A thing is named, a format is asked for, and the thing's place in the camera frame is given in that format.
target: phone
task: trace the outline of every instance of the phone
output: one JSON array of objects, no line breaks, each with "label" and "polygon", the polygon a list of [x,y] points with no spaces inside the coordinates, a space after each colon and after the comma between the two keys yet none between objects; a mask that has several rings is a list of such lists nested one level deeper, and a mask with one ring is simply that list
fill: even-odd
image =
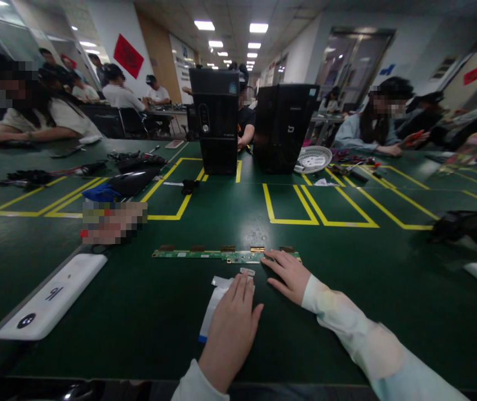
[{"label": "phone", "polygon": [[166,149],[177,149],[181,146],[181,144],[183,143],[184,141],[181,141],[179,139],[175,139],[173,141],[171,141],[168,145],[165,146]]}]

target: ceiling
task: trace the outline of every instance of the ceiling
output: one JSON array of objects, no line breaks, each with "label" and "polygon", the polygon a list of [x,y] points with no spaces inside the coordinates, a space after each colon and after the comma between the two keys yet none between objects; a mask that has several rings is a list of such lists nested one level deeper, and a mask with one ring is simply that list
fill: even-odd
[{"label": "ceiling", "polygon": [[[223,60],[255,60],[260,72],[324,9],[406,15],[477,18],[477,0],[134,0],[137,9],[198,51],[205,63],[225,67]],[[194,20],[212,21],[214,31],[200,31]],[[250,33],[251,22],[268,23],[264,34]],[[208,41],[223,42],[210,53]],[[249,50],[248,42],[261,48]],[[228,57],[216,55],[226,51]],[[247,53],[258,53],[257,59]]]}]

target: hand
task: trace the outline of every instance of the hand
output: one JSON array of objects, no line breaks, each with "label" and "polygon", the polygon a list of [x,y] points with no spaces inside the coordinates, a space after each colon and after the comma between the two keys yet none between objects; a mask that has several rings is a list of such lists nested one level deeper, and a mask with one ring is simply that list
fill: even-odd
[{"label": "hand", "polygon": [[226,393],[254,343],[263,304],[252,311],[254,281],[236,275],[212,317],[199,368],[212,386]]},{"label": "hand", "polygon": [[402,149],[400,149],[398,144],[392,146],[378,146],[376,150],[391,156],[400,156],[402,154]]},{"label": "hand", "polygon": [[268,284],[276,288],[292,302],[301,306],[311,272],[298,259],[286,252],[272,250],[270,252],[265,251],[265,255],[276,259],[277,263],[266,258],[262,258],[261,262],[270,267],[285,282],[283,284],[275,278],[269,278]]}]

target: white basket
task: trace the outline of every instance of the white basket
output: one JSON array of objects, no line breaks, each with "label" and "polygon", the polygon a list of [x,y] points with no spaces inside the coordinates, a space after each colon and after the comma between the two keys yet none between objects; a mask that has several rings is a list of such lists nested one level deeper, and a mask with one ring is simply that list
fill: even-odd
[{"label": "white basket", "polygon": [[332,152],[323,146],[302,148],[294,172],[300,174],[319,172],[332,161],[332,157]]}]

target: white t-shirt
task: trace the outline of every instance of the white t-shirt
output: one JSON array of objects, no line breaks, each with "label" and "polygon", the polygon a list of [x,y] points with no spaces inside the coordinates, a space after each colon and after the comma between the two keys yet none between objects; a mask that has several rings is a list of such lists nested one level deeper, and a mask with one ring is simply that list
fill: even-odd
[{"label": "white t-shirt", "polygon": [[132,92],[121,86],[108,84],[103,88],[103,95],[112,107],[130,107],[138,112],[145,110],[143,103]]},{"label": "white t-shirt", "polygon": [[155,90],[151,86],[148,88],[148,97],[154,101],[163,101],[164,99],[169,99],[170,95],[168,91],[161,86],[159,89]]},{"label": "white t-shirt", "polygon": [[[49,112],[57,127],[69,128],[82,136],[103,136],[94,123],[77,106],[70,106],[67,102],[54,97],[49,105]],[[6,111],[0,125],[11,126],[21,132],[34,132],[51,128],[47,126],[43,114],[36,109],[34,109],[34,113],[40,122],[39,126],[33,125],[14,109]]]},{"label": "white t-shirt", "polygon": [[99,95],[90,85],[85,85],[84,89],[74,86],[71,94],[86,100],[99,100]]}]

